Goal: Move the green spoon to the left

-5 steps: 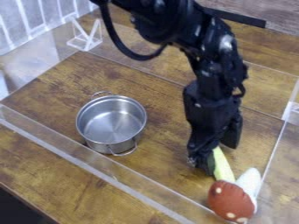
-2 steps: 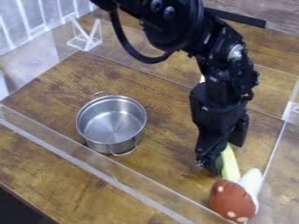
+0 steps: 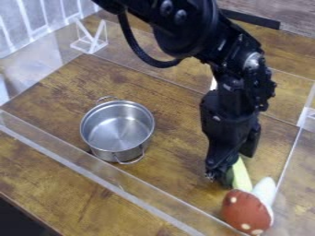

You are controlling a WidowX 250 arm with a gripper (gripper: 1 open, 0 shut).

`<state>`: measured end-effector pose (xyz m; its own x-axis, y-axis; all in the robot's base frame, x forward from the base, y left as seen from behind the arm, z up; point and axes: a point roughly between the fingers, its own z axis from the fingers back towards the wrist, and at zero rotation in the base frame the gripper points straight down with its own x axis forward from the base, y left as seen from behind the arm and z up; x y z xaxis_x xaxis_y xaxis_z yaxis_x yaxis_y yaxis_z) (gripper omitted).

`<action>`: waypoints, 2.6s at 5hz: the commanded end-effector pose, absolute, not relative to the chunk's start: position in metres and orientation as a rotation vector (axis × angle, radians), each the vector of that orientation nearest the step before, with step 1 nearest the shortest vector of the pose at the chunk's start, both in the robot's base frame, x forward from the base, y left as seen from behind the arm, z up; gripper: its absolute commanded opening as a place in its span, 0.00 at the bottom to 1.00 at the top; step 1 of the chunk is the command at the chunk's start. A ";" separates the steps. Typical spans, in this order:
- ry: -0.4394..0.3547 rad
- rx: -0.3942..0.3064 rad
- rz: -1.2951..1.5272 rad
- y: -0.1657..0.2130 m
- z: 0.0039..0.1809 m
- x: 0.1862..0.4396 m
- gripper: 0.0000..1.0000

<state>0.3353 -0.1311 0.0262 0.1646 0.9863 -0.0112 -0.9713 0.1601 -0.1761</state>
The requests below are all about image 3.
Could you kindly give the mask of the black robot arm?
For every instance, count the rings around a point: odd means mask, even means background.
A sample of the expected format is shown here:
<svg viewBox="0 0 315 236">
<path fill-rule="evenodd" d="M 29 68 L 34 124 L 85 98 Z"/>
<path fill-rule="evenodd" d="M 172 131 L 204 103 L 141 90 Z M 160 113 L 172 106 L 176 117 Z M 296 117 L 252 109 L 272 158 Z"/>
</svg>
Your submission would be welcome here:
<svg viewBox="0 0 315 236">
<path fill-rule="evenodd" d="M 210 66 L 216 89 L 198 104 L 201 131 L 209 140 L 205 177 L 229 185 L 230 167 L 240 155 L 254 155 L 260 141 L 258 114 L 276 95 L 272 71 L 260 42 L 222 15 L 214 0 L 90 0 L 117 16 L 133 53 L 148 65 L 168 68 L 194 57 Z M 160 61 L 140 48 L 126 16 L 152 28 L 161 51 Z"/>
</svg>

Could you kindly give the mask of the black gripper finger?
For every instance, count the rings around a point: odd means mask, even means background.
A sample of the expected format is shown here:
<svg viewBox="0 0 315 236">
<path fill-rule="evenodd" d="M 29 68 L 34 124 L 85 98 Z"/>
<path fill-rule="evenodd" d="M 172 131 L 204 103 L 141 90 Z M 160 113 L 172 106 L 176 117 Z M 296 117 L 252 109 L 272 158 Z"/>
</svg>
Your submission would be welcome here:
<svg viewBox="0 0 315 236">
<path fill-rule="evenodd" d="M 212 163 L 205 161 L 205 177 L 212 182 L 218 182 L 224 188 L 232 186 L 233 173 L 230 170 L 230 165 L 226 163 L 213 166 Z"/>
<path fill-rule="evenodd" d="M 260 125 L 257 124 L 252 127 L 249 134 L 246 136 L 246 140 L 240 148 L 240 153 L 248 158 L 252 158 L 254 155 L 258 141 L 260 141 Z"/>
</svg>

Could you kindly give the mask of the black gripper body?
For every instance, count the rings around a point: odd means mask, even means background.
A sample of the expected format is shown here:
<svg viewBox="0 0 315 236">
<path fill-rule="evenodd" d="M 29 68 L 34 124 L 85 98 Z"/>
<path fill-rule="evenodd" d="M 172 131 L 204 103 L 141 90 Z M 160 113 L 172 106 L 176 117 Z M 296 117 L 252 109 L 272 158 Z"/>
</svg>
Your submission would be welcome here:
<svg viewBox="0 0 315 236">
<path fill-rule="evenodd" d="M 238 159 L 242 143 L 249 131 L 258 124 L 258 114 L 244 105 L 234 95 L 221 99 L 217 90 L 209 91 L 198 104 L 201 132 L 209 140 L 208 160 L 213 166 L 232 164 Z"/>
</svg>

